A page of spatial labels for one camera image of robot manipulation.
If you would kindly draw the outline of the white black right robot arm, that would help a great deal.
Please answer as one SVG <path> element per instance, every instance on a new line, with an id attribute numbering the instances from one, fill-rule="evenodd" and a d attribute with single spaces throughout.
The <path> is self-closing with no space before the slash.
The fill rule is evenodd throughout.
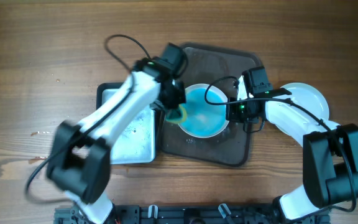
<path id="1" fill-rule="evenodd" d="M 358 126 L 319 118 L 290 98 L 231 99 L 229 119 L 260 118 L 285 130 L 303 148 L 303 183 L 277 197 L 272 223 L 295 223 L 328 210 L 353 212 L 358 200 Z"/>

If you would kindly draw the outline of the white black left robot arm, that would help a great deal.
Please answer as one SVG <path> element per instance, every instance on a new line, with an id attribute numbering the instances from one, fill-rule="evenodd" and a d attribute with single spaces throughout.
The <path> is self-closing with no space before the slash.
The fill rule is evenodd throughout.
<path id="1" fill-rule="evenodd" d="M 185 60 L 144 58 L 107 102 L 76 124 L 62 122 L 55 133 L 46 176 L 91 223 L 105 223 L 114 205 L 105 193 L 111 150 L 121 133 L 146 107 L 169 111 L 185 102 L 178 81 Z"/>

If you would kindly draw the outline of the white plate blue stain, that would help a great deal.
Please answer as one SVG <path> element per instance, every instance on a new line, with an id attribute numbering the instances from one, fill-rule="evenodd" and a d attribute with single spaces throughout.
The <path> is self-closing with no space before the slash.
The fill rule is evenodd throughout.
<path id="1" fill-rule="evenodd" d="M 229 124 L 225 105 L 210 105 L 204 100 L 208 84 L 199 83 L 186 87 L 186 120 L 179 127 L 190 136 L 211 138 L 221 133 Z"/>

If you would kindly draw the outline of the green yellow sponge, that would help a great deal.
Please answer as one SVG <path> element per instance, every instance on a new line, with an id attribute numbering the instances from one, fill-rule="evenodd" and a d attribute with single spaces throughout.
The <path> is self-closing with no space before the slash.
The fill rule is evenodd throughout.
<path id="1" fill-rule="evenodd" d="M 165 113 L 165 121 L 173 124 L 180 124 L 187 119 L 187 112 L 183 105 L 178 105 L 176 109 L 168 110 Z"/>

